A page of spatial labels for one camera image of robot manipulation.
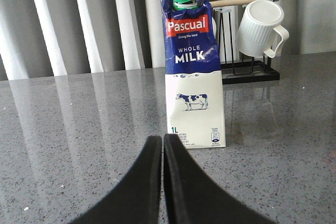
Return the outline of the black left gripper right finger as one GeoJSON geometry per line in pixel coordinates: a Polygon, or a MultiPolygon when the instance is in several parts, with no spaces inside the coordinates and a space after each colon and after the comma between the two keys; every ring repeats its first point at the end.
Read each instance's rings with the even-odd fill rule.
{"type": "Polygon", "coordinates": [[[221,189],[179,137],[164,137],[164,193],[169,223],[273,223],[221,189]]]}

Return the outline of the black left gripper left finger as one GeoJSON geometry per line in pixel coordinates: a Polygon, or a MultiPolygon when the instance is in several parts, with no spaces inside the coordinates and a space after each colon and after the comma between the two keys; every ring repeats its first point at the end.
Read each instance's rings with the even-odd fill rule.
{"type": "Polygon", "coordinates": [[[149,136],[123,179],[72,223],[158,223],[162,139],[149,136]]]}

